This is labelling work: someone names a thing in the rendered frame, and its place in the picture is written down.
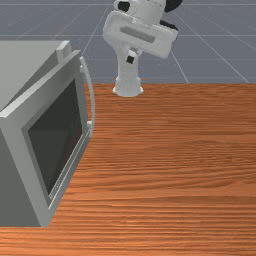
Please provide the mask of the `grey microwave oven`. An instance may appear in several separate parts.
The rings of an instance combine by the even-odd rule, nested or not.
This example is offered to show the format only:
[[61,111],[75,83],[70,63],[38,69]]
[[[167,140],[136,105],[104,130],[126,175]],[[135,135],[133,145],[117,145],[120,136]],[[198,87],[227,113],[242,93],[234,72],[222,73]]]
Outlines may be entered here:
[[94,130],[68,41],[0,41],[0,227],[50,224]]

